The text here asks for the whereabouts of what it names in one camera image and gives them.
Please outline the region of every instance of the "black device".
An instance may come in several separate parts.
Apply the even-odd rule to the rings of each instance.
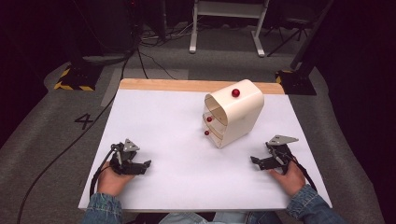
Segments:
[[[117,150],[110,161],[110,167],[113,171],[119,175],[143,175],[149,168],[151,161],[145,161],[143,163],[136,163],[132,160],[137,154],[137,150],[140,148],[126,139],[125,144],[118,143],[113,145]]]
[[[137,150],[139,149],[140,148],[128,138],[125,140],[124,144],[118,143],[111,145],[110,151],[107,153],[102,164],[93,175],[90,187],[90,197],[93,195],[95,184],[99,178],[99,175],[109,167],[111,167],[111,169],[113,169],[113,171],[118,175],[145,174],[147,169],[151,165],[151,161],[145,161],[143,163],[133,162],[134,156],[137,154]],[[108,167],[103,167],[111,153],[113,153],[113,156],[110,160],[110,165]]]
[[[297,161],[293,154],[291,154],[291,151],[287,145],[287,143],[292,143],[296,141],[298,141],[298,138],[276,135],[269,142],[265,143],[272,157],[259,159],[251,156],[250,159],[254,164],[258,164],[261,170],[282,168],[283,175],[288,172],[289,163],[295,162],[297,167],[303,172],[312,189],[317,190],[308,172]]]

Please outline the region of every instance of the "hand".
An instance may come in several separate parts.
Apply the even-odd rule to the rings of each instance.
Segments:
[[[125,185],[134,178],[134,175],[118,175],[111,167],[110,162],[105,162],[102,167],[102,173],[98,179],[98,193],[105,193],[111,196],[118,196]]]
[[[289,162],[288,172],[285,175],[279,174],[276,170],[269,170],[268,173],[279,182],[283,190],[289,194],[290,197],[294,196],[300,189],[305,186],[305,177],[303,172],[298,168],[296,163]]]

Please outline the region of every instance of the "person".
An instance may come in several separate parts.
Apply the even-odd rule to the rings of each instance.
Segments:
[[[133,175],[117,175],[112,169],[107,169],[109,163],[105,163],[103,172],[98,179],[97,192],[91,196],[87,211],[81,221],[83,224],[122,223],[122,210],[117,196],[122,192],[124,186],[131,181]],[[305,177],[302,171],[294,162],[290,162],[285,175],[279,174],[276,170],[269,170],[271,175],[290,196],[290,203],[286,209],[288,214],[306,224],[310,223],[346,223],[337,215],[330,206],[314,191],[305,184]],[[236,218],[233,223],[271,223],[281,224],[281,220],[275,212],[251,212],[241,218]],[[171,213],[160,222],[166,223],[225,223],[209,222],[195,213]]]

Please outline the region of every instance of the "sleeve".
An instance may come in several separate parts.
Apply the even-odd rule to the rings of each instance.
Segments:
[[[293,196],[287,212],[306,224],[346,223],[309,185],[305,185]]]
[[[93,194],[81,224],[93,223],[121,224],[122,210],[120,201],[108,194]]]

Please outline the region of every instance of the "cable on floor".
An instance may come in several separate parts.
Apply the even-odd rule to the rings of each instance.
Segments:
[[[146,57],[150,58],[153,62],[155,62],[159,67],[161,67],[161,69],[162,69],[163,71],[165,71],[165,73],[166,73],[170,78],[172,78],[172,79],[174,79],[174,80],[177,80],[177,78],[172,77],[172,76],[168,73],[168,71],[166,71],[166,69],[164,69],[159,63],[157,63],[157,62],[154,60],[153,57],[148,56],[147,54],[144,54],[144,53],[142,53],[142,52],[140,52],[140,51],[138,51],[138,52],[139,52],[139,54],[141,54],[141,55],[143,55],[143,56],[146,56]]]
[[[183,36],[185,36],[185,35],[191,35],[191,33],[187,33],[190,29],[192,29],[192,26],[193,25],[193,23],[190,23],[190,24],[188,24],[187,26],[185,26],[184,28],[178,28],[178,29],[176,29],[175,27],[173,27],[173,28],[168,28],[168,29],[171,29],[171,32],[169,32],[169,33],[167,33],[166,35],[165,35],[165,39],[166,40],[161,40],[160,39],[160,37],[159,36],[157,36],[157,35],[152,35],[151,34],[151,32],[153,32],[152,30],[146,30],[146,31],[144,31],[143,32],[143,34],[140,36],[140,38],[141,38],[141,42],[140,42],[140,45],[141,46],[144,46],[144,47],[149,47],[149,48],[151,48],[151,47],[160,47],[160,46],[162,46],[162,45],[164,45],[164,44],[166,44],[167,42],[169,42],[170,40],[177,40],[177,39],[180,39],[180,38],[182,38]],[[155,42],[154,43],[149,43],[149,42],[145,42],[145,40],[152,40],[152,39],[155,39]]]
[[[122,70],[121,70],[121,78],[120,80],[123,79],[123,73],[125,70],[125,66],[128,63],[130,57],[128,59],[125,60],[123,66],[122,66]],[[32,185],[29,187],[29,189],[27,190],[25,196],[23,197],[21,206],[20,206],[20,210],[18,213],[18,220],[17,220],[17,224],[21,223],[21,216],[22,216],[22,212],[23,212],[23,207],[26,203],[26,200],[30,194],[30,192],[32,191],[33,187],[35,186],[35,184],[37,183],[37,181],[41,178],[41,176],[46,173],[48,171],[48,169],[52,166],[53,163],[55,163],[59,158],[62,157],[62,155],[64,153],[66,153],[79,139],[81,139],[82,136],[84,136],[84,134],[96,123],[97,120],[99,120],[99,118],[101,118],[101,116],[105,113],[105,111],[110,107],[111,103],[114,101],[114,99],[116,98],[117,93],[115,93],[113,95],[113,97],[111,98],[111,100],[108,102],[108,104],[105,106],[105,108],[99,113],[99,115],[96,117],[96,119],[91,123],[90,126],[88,126],[87,129],[84,130],[84,132],[82,132],[81,135],[79,135],[67,148],[65,148],[58,156],[55,157],[55,159],[53,159],[45,168],[44,170],[35,178],[35,180],[33,181]]]
[[[142,65],[143,73],[145,74],[146,79],[149,79],[149,77],[146,73],[145,65],[143,65],[142,56],[140,55],[139,48],[137,48],[137,54],[139,55],[139,60],[140,60],[140,64]]]

